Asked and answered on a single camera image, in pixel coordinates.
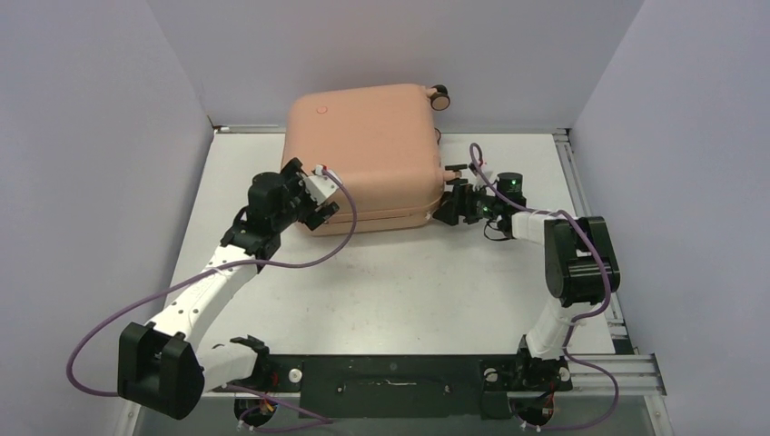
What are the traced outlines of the pink hard-shell suitcase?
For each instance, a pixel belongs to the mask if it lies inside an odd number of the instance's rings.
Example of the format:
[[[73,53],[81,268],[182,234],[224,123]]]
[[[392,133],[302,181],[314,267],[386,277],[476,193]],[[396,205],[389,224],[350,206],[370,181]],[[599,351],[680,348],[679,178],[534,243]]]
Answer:
[[[440,157],[434,114],[449,108],[446,86],[387,84],[306,94],[286,118],[282,160],[298,158],[335,172],[353,200],[314,236],[418,228],[439,206],[449,173]]]

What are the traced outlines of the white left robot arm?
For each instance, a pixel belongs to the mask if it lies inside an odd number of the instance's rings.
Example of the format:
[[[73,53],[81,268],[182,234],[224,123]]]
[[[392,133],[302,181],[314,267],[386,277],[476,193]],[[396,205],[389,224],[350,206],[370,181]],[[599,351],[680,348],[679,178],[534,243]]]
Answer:
[[[277,173],[256,174],[204,269],[178,284],[172,302],[149,321],[121,332],[118,396],[180,420],[206,392],[231,382],[249,391],[265,387],[271,366],[260,359],[264,342],[245,336],[203,348],[202,339],[236,293],[275,265],[284,231],[296,223],[313,231],[339,211],[336,193],[347,190],[335,172],[317,165],[307,173],[297,158]]]

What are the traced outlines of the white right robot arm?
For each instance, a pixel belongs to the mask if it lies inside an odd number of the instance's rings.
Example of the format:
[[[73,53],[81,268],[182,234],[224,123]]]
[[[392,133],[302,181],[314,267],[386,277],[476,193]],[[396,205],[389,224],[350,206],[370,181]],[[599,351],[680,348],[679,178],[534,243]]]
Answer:
[[[521,173],[494,174],[484,164],[448,165],[448,190],[434,219],[450,226],[483,222],[514,240],[544,250],[547,303],[525,333],[512,364],[485,371],[485,383],[535,391],[568,384],[565,356],[579,324],[608,307],[620,283],[606,221],[530,209]]]

